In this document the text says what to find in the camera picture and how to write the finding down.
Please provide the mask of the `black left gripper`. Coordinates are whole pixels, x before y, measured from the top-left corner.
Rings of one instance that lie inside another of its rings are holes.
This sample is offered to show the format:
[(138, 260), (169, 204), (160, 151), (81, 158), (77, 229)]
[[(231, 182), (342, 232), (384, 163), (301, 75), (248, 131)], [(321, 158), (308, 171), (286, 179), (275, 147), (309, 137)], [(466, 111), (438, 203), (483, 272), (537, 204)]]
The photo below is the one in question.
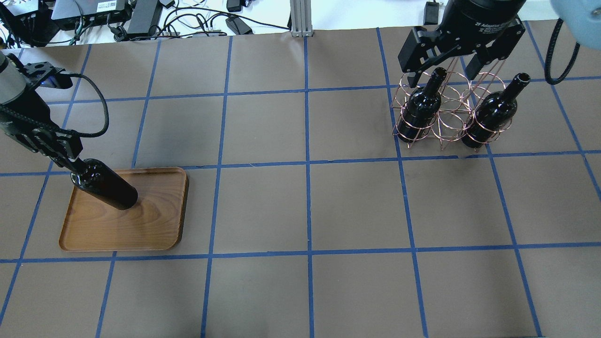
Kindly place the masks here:
[(23, 112), (1, 105), (2, 131), (13, 141), (33, 153), (51, 158), (57, 167), (66, 168), (71, 173), (84, 173), (87, 163), (78, 156), (83, 150), (81, 137), (75, 131), (62, 129), (49, 117), (49, 109), (42, 109), (46, 115), (28, 117)]

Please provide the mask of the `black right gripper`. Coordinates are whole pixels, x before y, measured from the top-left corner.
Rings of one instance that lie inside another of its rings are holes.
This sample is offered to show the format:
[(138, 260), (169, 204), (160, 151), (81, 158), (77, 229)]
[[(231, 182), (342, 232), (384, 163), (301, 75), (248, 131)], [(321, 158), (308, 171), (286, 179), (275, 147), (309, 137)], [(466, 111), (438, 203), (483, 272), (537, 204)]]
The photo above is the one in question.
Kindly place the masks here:
[(410, 88), (423, 71), (457, 56), (472, 55), (464, 75), (472, 81), (485, 65), (505, 60), (525, 32), (519, 11), (524, 0), (450, 0), (433, 30), (414, 26), (398, 55)]

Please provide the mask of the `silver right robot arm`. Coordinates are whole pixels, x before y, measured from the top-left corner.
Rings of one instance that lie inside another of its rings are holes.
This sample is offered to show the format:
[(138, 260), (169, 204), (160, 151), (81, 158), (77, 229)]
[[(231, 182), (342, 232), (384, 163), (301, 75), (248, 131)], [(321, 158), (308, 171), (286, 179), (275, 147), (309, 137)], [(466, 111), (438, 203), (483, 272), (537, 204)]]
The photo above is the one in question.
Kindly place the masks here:
[[(552, 0), (554, 12), (576, 42), (600, 49), (600, 2)], [(519, 11), (523, 0), (451, 0), (433, 31), (415, 26), (400, 49), (401, 70), (414, 88), (422, 73), (457, 56), (472, 55), (464, 75), (473, 80), (483, 67), (507, 59), (525, 32)]]

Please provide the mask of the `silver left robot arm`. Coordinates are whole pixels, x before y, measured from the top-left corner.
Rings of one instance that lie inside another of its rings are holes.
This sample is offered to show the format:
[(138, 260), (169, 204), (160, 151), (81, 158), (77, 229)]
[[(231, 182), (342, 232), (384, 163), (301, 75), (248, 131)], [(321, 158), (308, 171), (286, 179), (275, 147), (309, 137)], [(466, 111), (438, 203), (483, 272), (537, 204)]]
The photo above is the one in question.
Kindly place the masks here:
[(52, 121), (49, 106), (36, 92), (39, 86), (71, 88), (72, 80), (61, 72), (62, 68), (49, 62), (24, 65), (13, 54), (2, 55), (1, 129), (29, 151), (79, 175), (86, 171), (86, 163), (78, 158), (83, 149), (81, 138)]

